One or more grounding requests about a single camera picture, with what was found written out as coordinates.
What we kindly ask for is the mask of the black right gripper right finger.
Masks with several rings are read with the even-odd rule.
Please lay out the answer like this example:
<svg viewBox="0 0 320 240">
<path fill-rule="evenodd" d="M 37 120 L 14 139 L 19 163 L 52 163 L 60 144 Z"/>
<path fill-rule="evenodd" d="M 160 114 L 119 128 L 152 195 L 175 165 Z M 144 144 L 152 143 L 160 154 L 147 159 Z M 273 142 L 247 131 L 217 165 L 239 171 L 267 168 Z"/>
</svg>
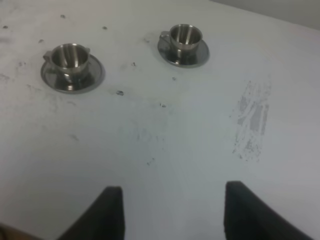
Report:
<svg viewBox="0 0 320 240">
<path fill-rule="evenodd" d="M 223 226 L 227 240 L 311 239 L 240 181 L 225 185 Z"/>
</svg>

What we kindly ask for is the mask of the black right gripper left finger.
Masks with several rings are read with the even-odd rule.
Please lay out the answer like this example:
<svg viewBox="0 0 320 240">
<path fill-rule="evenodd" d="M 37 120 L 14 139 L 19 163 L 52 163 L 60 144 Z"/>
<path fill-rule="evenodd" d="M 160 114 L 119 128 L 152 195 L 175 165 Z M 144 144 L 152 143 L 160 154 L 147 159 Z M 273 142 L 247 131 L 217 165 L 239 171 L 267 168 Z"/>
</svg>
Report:
<svg viewBox="0 0 320 240">
<path fill-rule="evenodd" d="M 60 240 L 123 240 L 125 213 L 123 191 L 119 186 L 106 187 L 83 215 Z"/>
</svg>

